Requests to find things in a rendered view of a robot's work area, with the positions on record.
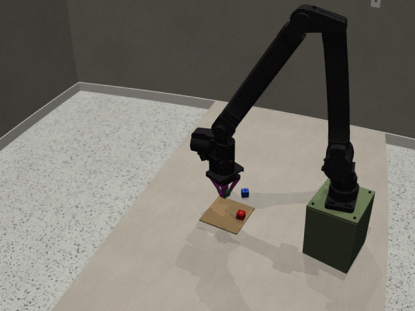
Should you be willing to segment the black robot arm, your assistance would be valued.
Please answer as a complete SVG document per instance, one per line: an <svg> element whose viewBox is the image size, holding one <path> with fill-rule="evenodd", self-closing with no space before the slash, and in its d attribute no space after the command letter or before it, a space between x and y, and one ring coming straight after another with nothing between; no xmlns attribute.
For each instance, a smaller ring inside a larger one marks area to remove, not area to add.
<svg viewBox="0 0 415 311"><path fill-rule="evenodd" d="M354 212L359 184L355 162L352 163L353 145L350 142L350 147L348 146L350 93L347 26L346 17L317 6L301 5L291 14L290 21L284 24L212 124L211 129L197 128L191 134L191 150L197 152L201 161L209 161L210 171L217 174L216 158L221 161L234 158L235 139L232 136L236 127L304 40L306 33L322 32L326 68L328 146L321 171L332 179L325 208L345 213Z"/></svg>

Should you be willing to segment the green die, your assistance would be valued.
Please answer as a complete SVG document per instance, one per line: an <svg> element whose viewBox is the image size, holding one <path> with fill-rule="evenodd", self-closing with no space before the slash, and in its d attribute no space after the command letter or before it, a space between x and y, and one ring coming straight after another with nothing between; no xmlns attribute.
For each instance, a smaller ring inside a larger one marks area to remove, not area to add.
<svg viewBox="0 0 415 311"><path fill-rule="evenodd" d="M224 199L227 198L228 196L230 196L230 189L228 188L225 195L224 195Z"/></svg>

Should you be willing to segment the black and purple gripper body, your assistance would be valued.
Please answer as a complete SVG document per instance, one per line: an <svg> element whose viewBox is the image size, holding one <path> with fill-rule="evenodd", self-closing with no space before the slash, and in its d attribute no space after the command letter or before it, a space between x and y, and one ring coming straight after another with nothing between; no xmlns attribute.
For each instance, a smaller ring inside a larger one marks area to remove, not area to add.
<svg viewBox="0 0 415 311"><path fill-rule="evenodd" d="M216 156L215 156L216 158ZM216 158L217 160L217 174L208 170L206 171L206 176L211 178L215 181L217 185L222 185L225 187L226 185L230 184L231 182L239 179L241 177L241 171L244 172L244 167L239 165L235 162L235 156L229 161L221 161L220 159ZM235 162L235 167L234 167Z"/></svg>

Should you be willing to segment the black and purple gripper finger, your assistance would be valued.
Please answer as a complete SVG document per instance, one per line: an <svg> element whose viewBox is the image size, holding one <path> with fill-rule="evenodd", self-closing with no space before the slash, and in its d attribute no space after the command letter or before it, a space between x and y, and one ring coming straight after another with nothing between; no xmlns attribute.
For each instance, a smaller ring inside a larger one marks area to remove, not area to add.
<svg viewBox="0 0 415 311"><path fill-rule="evenodd" d="M222 185L217 185L213 179L211 179L211 178L210 178L210 180L212 181L212 183L213 183L213 184L214 184L214 186L216 187L216 189L217 189L217 191L218 191L218 193L219 193L219 196L220 196L221 198L223 198L223 197L224 197L224 195L225 195L225 193L226 193L226 191L227 191L227 189L228 189L228 186L229 186L229 185L226 185L225 187L223 187ZM219 187L219 186L220 186L220 187ZM220 191L220 188L222 189L222 192Z"/></svg>
<svg viewBox="0 0 415 311"><path fill-rule="evenodd" d="M238 181L240 180L240 178L239 179L237 179L237 180L235 180L234 182L232 182L232 184L231 184L231 186L230 186L230 193L231 193L231 191L233 190L233 188L234 188L234 186L236 186L236 184L238 183Z"/></svg>

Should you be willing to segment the blue die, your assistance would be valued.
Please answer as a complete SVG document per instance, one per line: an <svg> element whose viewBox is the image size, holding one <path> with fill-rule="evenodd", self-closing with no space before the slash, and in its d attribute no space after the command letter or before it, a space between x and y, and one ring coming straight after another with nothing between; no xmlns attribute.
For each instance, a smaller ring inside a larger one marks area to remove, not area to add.
<svg viewBox="0 0 415 311"><path fill-rule="evenodd" d="M249 197L249 190L248 190L248 188L241 189L241 196L242 196L242 198L248 198Z"/></svg>

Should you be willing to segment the tan flat mat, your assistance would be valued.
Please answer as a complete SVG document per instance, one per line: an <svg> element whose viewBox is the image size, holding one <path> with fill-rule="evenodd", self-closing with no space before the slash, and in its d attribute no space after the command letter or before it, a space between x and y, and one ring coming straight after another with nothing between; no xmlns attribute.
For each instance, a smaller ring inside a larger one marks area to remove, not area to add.
<svg viewBox="0 0 415 311"><path fill-rule="evenodd" d="M236 219L238 210L246 211L246 216L243 221ZM237 234L253 210L254 207L218 196L199 220L233 234Z"/></svg>

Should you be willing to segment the red die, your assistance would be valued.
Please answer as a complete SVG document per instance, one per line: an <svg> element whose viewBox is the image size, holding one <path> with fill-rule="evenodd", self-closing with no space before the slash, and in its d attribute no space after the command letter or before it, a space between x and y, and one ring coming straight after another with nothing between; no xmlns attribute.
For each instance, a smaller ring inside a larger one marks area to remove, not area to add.
<svg viewBox="0 0 415 311"><path fill-rule="evenodd" d="M236 219L243 221L245 216L246 216L246 211L238 210L236 214Z"/></svg>

